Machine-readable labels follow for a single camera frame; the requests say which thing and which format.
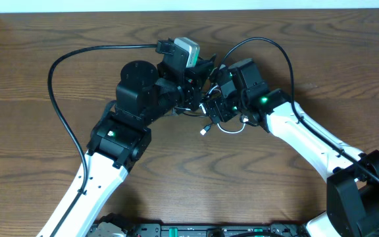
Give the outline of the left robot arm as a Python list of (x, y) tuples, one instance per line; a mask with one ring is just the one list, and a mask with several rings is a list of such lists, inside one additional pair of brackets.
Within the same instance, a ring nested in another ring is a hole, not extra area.
[(187, 64), (165, 57), (158, 65), (132, 61), (120, 71), (116, 99), (93, 127), (82, 163), (39, 236), (85, 236), (102, 207), (151, 142), (149, 125), (169, 111), (196, 110), (214, 59)]

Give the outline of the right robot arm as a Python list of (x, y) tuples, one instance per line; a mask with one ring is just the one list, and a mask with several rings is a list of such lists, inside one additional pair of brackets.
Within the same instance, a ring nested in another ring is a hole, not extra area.
[(221, 125), (239, 115), (296, 150), (326, 182), (326, 210), (305, 223), (304, 236), (379, 234), (379, 151), (364, 153), (335, 137), (281, 89), (270, 90), (252, 59), (221, 65), (210, 77), (221, 92), (206, 112)]

